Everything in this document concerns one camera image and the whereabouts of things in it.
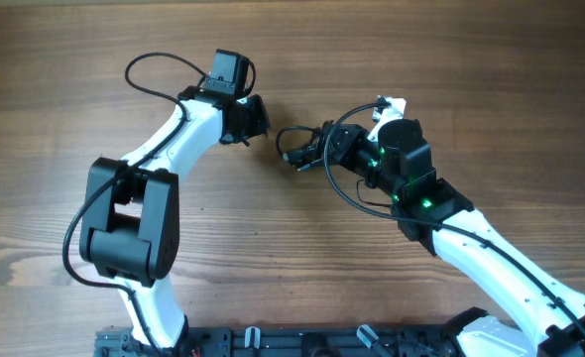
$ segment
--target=wood grain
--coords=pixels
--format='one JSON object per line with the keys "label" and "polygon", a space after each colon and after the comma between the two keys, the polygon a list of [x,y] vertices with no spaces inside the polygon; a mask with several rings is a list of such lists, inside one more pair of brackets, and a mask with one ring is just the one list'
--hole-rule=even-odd
{"label": "wood grain", "polygon": [[[208,68],[217,48],[255,62],[273,134],[377,94],[406,98],[439,174],[585,293],[584,2],[3,8],[0,356],[86,356],[94,331],[129,323],[115,292],[66,275],[62,235],[90,164],[138,147],[172,112],[127,86],[127,62],[166,51]],[[164,59],[133,76],[168,93],[197,80]],[[369,113],[353,121],[372,125]],[[336,176],[353,193],[355,178]],[[288,167],[274,135],[210,150],[180,209],[173,279],[193,326],[441,322],[474,305],[502,315],[395,223],[345,204],[324,173]]]}

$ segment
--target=black bracket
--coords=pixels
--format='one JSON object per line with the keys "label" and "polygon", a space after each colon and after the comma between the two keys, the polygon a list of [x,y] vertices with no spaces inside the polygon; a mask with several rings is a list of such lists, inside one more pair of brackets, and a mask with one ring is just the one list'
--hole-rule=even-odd
{"label": "black bracket", "polygon": [[379,130],[379,150],[384,175],[401,178],[400,189],[392,192],[410,201],[429,192],[435,182],[431,148],[422,137],[417,120],[393,120]]}
{"label": "black bracket", "polygon": [[271,127],[262,97],[248,97],[251,89],[244,89],[249,63],[249,59],[240,54],[217,50],[204,88],[191,85],[177,96],[179,100],[209,103],[222,111],[220,144],[249,146],[250,138],[267,134]]}
{"label": "black bracket", "polygon": [[[579,318],[579,322],[585,326],[585,315]],[[563,329],[551,325],[546,329],[546,333],[548,334],[548,339],[539,344],[537,348],[537,356],[585,356],[585,339],[579,328],[573,323]]]}
{"label": "black bracket", "polygon": [[[393,199],[392,214],[427,222],[442,223],[462,211],[472,211],[473,202],[458,192],[444,178],[437,179],[429,190],[411,200]],[[431,241],[433,228],[411,222],[399,222],[399,229],[411,241],[419,242],[431,255],[435,249]]]}
{"label": "black bracket", "polygon": [[352,153],[356,150],[357,145],[365,137],[367,130],[358,124],[339,125],[338,130],[332,135],[330,143],[326,143],[328,133],[332,131],[334,124],[332,122],[323,123],[321,130],[324,135],[317,147],[320,148],[319,155],[323,154],[325,145],[328,145],[328,155],[331,165],[341,165],[349,171],[354,171],[355,166],[352,162]]}
{"label": "black bracket", "polygon": [[[127,169],[127,163],[99,158],[90,168],[85,198]],[[143,202],[140,217],[115,211],[115,204]],[[164,278],[179,243],[178,177],[166,170],[137,169],[109,187],[83,216],[79,252],[102,277],[122,276],[151,287]]]}
{"label": "black bracket", "polygon": [[[96,333],[94,357],[157,356],[131,335],[131,328],[109,328]],[[354,328],[263,330],[261,338],[246,346],[248,329],[191,328],[163,357],[380,357],[382,348],[391,357],[458,357],[442,325],[408,325],[375,328],[377,349],[367,348]]]}

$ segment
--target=wire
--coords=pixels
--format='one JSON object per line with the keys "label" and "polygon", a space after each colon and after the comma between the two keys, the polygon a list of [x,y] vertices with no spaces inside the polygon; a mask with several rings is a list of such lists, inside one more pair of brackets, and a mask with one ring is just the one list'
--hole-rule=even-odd
{"label": "wire", "polygon": [[131,165],[130,167],[128,167],[124,171],[118,173],[113,178],[109,179],[97,191],[95,191],[83,203],[83,205],[81,205],[79,210],[76,212],[76,214],[72,218],[72,221],[70,222],[69,226],[67,227],[67,231],[65,232],[65,236],[63,238],[63,249],[62,249],[61,253],[62,253],[62,257],[63,257],[63,266],[65,267],[65,270],[67,271],[68,274],[70,274],[70,276],[73,279],[75,279],[79,283],[86,285],[86,286],[89,286],[89,287],[95,287],[95,288],[118,289],[120,291],[123,291],[125,294],[127,294],[129,300],[132,302],[132,307],[134,308],[136,318],[138,319],[139,324],[141,325],[141,328],[143,329],[143,333],[145,334],[145,337],[147,338],[150,345],[154,349],[154,352],[158,356],[162,356],[163,354],[161,352],[161,348],[159,347],[157,342],[154,340],[154,337],[152,336],[150,328],[147,325],[145,318],[143,317],[143,314],[141,312],[141,306],[136,298],[136,292],[134,290],[132,290],[126,286],[120,285],[120,284],[100,283],[100,282],[89,281],[89,280],[83,278],[82,276],[80,276],[74,270],[74,268],[72,267],[72,265],[70,263],[70,259],[69,259],[69,248],[70,248],[70,242],[72,240],[72,234],[74,233],[74,229],[78,225],[79,221],[81,220],[81,218],[83,217],[85,212],[87,212],[89,207],[92,205],[92,203],[94,203],[94,201],[96,201],[96,199],[101,194],[103,194],[103,192],[105,192],[105,190],[107,190],[107,188],[114,185],[119,179],[126,177],[127,175],[129,175],[130,173],[135,171],[138,167],[140,167],[142,164],[147,162],[149,159],[153,158],[171,139],[174,138],[174,136],[182,129],[182,126],[184,126],[184,123],[187,122],[186,108],[184,108],[184,105],[178,99],[173,98],[167,94],[160,93],[158,91],[142,87],[142,86],[132,82],[132,80],[130,79],[129,73],[130,73],[130,69],[132,68],[132,66],[135,63],[137,63],[139,60],[143,60],[143,59],[150,58],[150,57],[167,57],[167,58],[171,58],[174,60],[179,60],[179,61],[189,65],[191,68],[195,69],[197,72],[202,74],[202,76],[206,76],[206,73],[204,73],[204,71],[202,71],[202,69],[198,68],[195,64],[191,63],[190,61],[188,61],[186,59],[180,58],[180,57],[178,57],[176,55],[172,55],[172,54],[150,53],[150,54],[138,56],[135,59],[132,59],[132,61],[130,61],[130,63],[125,68],[125,81],[127,81],[127,83],[130,84],[135,89],[138,89],[142,92],[145,92],[145,93],[148,93],[151,95],[161,97],[163,99],[166,99],[166,100],[169,100],[169,101],[175,103],[175,105],[177,105],[180,108],[182,115],[178,121],[178,124],[175,126],[175,128],[154,149],[150,150],[147,154],[145,154],[145,156],[143,158],[141,158],[141,160],[134,163],[133,165]]}
{"label": "wire", "polygon": [[282,130],[280,130],[280,132],[277,133],[277,137],[275,138],[275,147],[277,148],[277,152],[278,152],[278,154],[280,154],[280,156],[282,156],[284,154],[282,152],[282,148],[280,147],[280,138],[282,137],[282,134],[284,134],[285,132],[294,131],[294,130],[309,131],[309,132],[312,132],[315,134],[321,133],[320,129],[310,128],[310,127],[306,127],[306,126],[302,126],[302,125],[294,125],[294,126],[282,128]]}
{"label": "wire", "polygon": [[332,184],[332,187],[334,188],[334,190],[346,202],[350,203],[355,208],[358,208],[358,209],[360,209],[368,214],[371,214],[371,215],[374,215],[374,216],[377,216],[380,218],[386,218],[386,219],[399,221],[399,222],[415,223],[415,224],[419,224],[419,225],[429,226],[431,228],[450,230],[452,232],[462,234],[466,237],[469,237],[469,238],[472,238],[472,239],[478,241],[480,244],[483,245],[484,248],[487,248],[487,247],[491,248],[493,251],[495,251],[500,256],[502,256],[505,260],[507,260],[509,263],[511,263],[514,267],[516,267],[520,272],[522,272],[522,274],[524,274],[533,284],[535,284],[541,290],[541,292],[544,293],[550,299],[550,301],[552,301],[553,306],[559,307],[559,309],[561,309],[561,311],[563,311],[563,313],[572,321],[572,323],[579,329],[579,331],[581,332],[581,334],[585,338],[585,326],[583,326],[583,324],[581,324],[581,322],[579,322],[579,319],[577,318],[577,316],[574,313],[572,313],[572,311],[570,311],[570,309],[565,305],[563,299],[561,299],[560,297],[557,297],[555,294],[553,294],[552,291],[546,285],[544,285],[535,275],[533,275],[525,266],[523,266],[515,258],[513,258],[511,255],[509,255],[509,253],[505,252],[500,247],[493,244],[493,242],[491,242],[490,240],[482,238],[475,233],[469,232],[467,230],[464,230],[462,228],[452,226],[449,224],[429,222],[429,221],[424,221],[424,220],[414,219],[414,218],[399,217],[399,216],[394,216],[391,214],[379,212],[379,211],[376,211],[374,209],[370,209],[370,208],[365,207],[365,206],[357,203],[356,201],[354,201],[347,194],[345,194],[345,192],[343,192],[343,190],[341,190],[341,188],[339,188],[339,186],[334,181],[334,177],[332,176],[332,173],[330,172],[329,160],[326,159],[328,157],[328,149],[329,149],[328,143],[331,143],[333,134],[337,132],[341,123],[343,123],[350,116],[352,116],[358,112],[367,110],[367,109],[387,107],[389,105],[390,104],[388,104],[388,103],[372,103],[372,104],[362,105],[362,106],[356,107],[356,108],[350,110],[349,112],[343,114],[343,116],[341,118],[339,118],[339,120],[337,120],[336,123],[334,123],[334,126],[332,127],[332,129],[330,130],[330,132],[328,133],[328,135],[325,139],[325,146],[323,148],[323,166],[325,167],[325,173],[328,177],[328,181],[330,182],[330,184]]}
{"label": "wire", "polygon": [[359,200],[367,205],[373,205],[376,207],[385,207],[385,208],[392,208],[391,204],[385,204],[385,203],[376,203],[376,202],[370,202],[370,201],[366,201],[365,199],[361,198],[361,194],[359,193],[359,183],[365,181],[364,178],[359,179],[358,181],[356,181],[356,196],[359,197]]}
{"label": "wire", "polygon": [[248,88],[246,88],[244,90],[244,94],[242,95],[242,98],[249,96],[249,94],[251,94],[251,92],[253,91],[253,86],[255,85],[255,79],[257,78],[257,73],[255,72],[255,65],[253,64],[253,62],[251,60],[249,60],[249,66],[251,67],[251,70],[253,71],[253,80],[251,80],[251,85],[248,86]]}

